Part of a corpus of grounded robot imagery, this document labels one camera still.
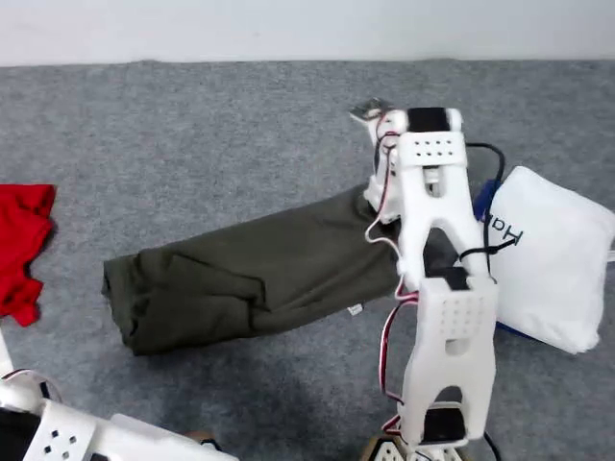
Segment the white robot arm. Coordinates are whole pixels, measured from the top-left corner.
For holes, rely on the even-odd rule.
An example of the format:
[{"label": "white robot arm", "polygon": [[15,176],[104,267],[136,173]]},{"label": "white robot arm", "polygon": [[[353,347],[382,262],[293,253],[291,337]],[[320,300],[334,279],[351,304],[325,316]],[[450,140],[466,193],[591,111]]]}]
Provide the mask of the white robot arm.
[{"label": "white robot arm", "polygon": [[[461,115],[393,109],[380,100],[351,115],[376,148],[365,198],[383,223],[401,219],[400,286],[418,290],[416,342],[396,426],[409,451],[428,450],[436,459],[438,451],[482,437],[495,378],[498,288],[485,255],[470,253],[462,268],[438,277],[426,277],[423,260],[431,228],[443,230],[460,255],[484,245],[472,210]],[[458,398],[438,397],[455,388]]]},{"label": "white robot arm", "polygon": [[0,331],[0,424],[18,433],[0,445],[2,459],[12,461],[237,461],[211,445],[148,425],[124,415],[109,421],[70,408],[56,386],[30,370],[12,369]]}]

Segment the floor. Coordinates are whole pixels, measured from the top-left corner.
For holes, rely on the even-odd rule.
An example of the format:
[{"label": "floor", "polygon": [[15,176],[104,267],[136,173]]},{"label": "floor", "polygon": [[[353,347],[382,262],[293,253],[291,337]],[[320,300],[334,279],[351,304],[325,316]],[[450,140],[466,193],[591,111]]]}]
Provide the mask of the floor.
[{"label": "floor", "polygon": [[[466,137],[511,166],[615,209],[615,62],[295,62],[0,69],[0,182],[51,182],[57,232],[32,265],[41,319],[3,322],[15,365],[71,405],[186,431],[243,460],[352,460],[394,413],[379,393],[390,299],[285,334],[138,357],[100,295],[102,261],[365,181],[371,150],[346,110],[381,96],[461,109]],[[470,155],[473,184],[493,174]],[[507,461],[608,459],[615,449],[615,269],[601,343],[572,356],[497,331],[489,430]],[[411,310],[391,337],[400,385]],[[484,442],[475,459],[491,459]]]}]

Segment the hole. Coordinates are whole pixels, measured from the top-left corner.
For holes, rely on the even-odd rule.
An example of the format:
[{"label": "hole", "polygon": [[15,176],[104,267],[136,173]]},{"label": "hole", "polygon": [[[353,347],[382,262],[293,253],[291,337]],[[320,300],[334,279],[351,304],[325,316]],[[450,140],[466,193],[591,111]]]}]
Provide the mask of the hole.
[{"label": "hole", "polygon": [[470,348],[469,339],[447,339],[445,350],[448,355],[463,355]]},{"label": "hole", "polygon": [[40,388],[40,393],[42,394],[42,396],[46,399],[51,399],[50,395],[49,395],[49,387],[47,386],[46,382],[41,382],[38,387]]},{"label": "hole", "polygon": [[438,397],[435,398],[435,401],[456,401],[461,403],[462,398],[463,396],[459,387],[449,386],[440,391],[440,394],[438,394]]}]

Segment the black wire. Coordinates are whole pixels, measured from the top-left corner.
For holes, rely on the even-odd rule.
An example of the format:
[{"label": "black wire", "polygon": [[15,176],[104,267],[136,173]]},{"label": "black wire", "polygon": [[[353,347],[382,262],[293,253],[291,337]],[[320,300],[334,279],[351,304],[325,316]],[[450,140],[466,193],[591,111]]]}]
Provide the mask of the black wire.
[{"label": "black wire", "polygon": [[[490,194],[491,196],[489,197],[489,201],[487,202],[487,207],[484,211],[484,226],[482,227],[482,240],[484,242],[484,248],[466,250],[459,256],[459,260],[461,260],[463,257],[465,257],[466,255],[469,255],[470,253],[485,252],[486,257],[487,257],[487,269],[489,270],[489,274],[491,274],[491,260],[489,259],[489,256],[493,255],[494,253],[501,250],[502,248],[506,248],[507,246],[512,245],[513,243],[516,243],[516,239],[513,238],[511,240],[508,240],[507,242],[504,242],[501,245],[496,245],[493,247],[489,246],[488,220],[489,220],[489,216],[491,215],[491,204],[493,203],[493,197],[496,194],[496,190],[502,183],[502,177],[504,176],[504,169],[506,167],[506,157],[504,155],[504,152],[502,152],[500,149],[498,149],[493,144],[488,144],[486,142],[466,142],[465,145],[466,147],[477,147],[477,148],[482,148],[482,149],[489,149],[490,151],[496,153],[499,159],[498,172],[496,173],[496,176],[493,179],[493,182],[494,182],[493,189],[491,190],[491,194]],[[491,451],[493,451],[493,456],[495,460],[503,461],[502,454],[500,453],[500,449],[498,448],[498,445],[493,441],[493,439],[489,435],[489,432],[487,432],[486,430],[484,431],[484,440],[487,442],[487,444],[491,448]]]},{"label": "black wire", "polygon": [[419,451],[418,449],[416,451],[414,451],[416,454],[418,454],[419,456],[421,456],[423,459],[427,459],[428,461],[433,461],[429,456],[427,456],[425,453],[423,453],[422,451]]},{"label": "black wire", "polygon": [[500,449],[498,448],[496,443],[493,441],[493,439],[489,435],[489,432],[487,432],[486,430],[484,431],[484,440],[486,440],[487,444],[489,444],[491,451],[493,451],[493,457],[496,459],[496,461],[502,461],[502,455],[500,454]]},{"label": "black wire", "polygon": [[[487,208],[484,211],[484,226],[482,227],[482,241],[484,243],[484,248],[488,249],[489,248],[489,226],[488,226],[487,221],[489,219],[489,216],[491,215],[491,204],[493,202],[493,196],[496,194],[496,190],[500,186],[500,183],[502,182],[502,177],[504,176],[504,169],[506,167],[506,157],[504,155],[504,152],[502,152],[500,149],[498,149],[493,144],[489,144],[487,142],[466,142],[465,145],[466,147],[477,147],[477,148],[482,148],[482,149],[489,149],[490,151],[495,152],[498,155],[498,159],[500,161],[500,164],[498,166],[498,172],[496,173],[496,176],[493,179],[493,182],[494,182],[493,190],[491,190],[491,194],[490,194],[491,196],[489,197],[489,201],[487,202]],[[487,270],[489,271],[489,274],[491,274],[491,260],[489,258],[490,253],[488,252],[488,250],[485,250],[485,252],[486,252],[486,257],[487,257]]]},{"label": "black wire", "polygon": [[488,255],[494,255],[499,250],[503,250],[504,248],[509,247],[510,245],[513,245],[515,243],[517,243],[517,239],[511,238],[510,240],[506,240],[504,243],[501,243],[500,245],[491,245],[489,247],[482,247],[482,248],[472,248],[470,250],[466,250],[461,255],[459,255],[459,260],[473,253],[487,253]]}]

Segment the blue object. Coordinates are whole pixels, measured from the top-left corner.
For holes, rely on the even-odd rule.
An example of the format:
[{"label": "blue object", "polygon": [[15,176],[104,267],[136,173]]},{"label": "blue object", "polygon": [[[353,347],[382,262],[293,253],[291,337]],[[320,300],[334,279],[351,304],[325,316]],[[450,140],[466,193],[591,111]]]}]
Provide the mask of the blue object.
[{"label": "blue object", "polygon": [[496,193],[496,190],[498,190],[498,187],[500,187],[499,182],[496,182],[496,180],[489,180],[484,184],[479,192],[479,195],[477,195],[477,198],[474,199],[472,209],[474,211],[474,217],[477,218],[477,221],[482,220],[484,212],[487,210],[487,206],[489,205],[491,198]]}]

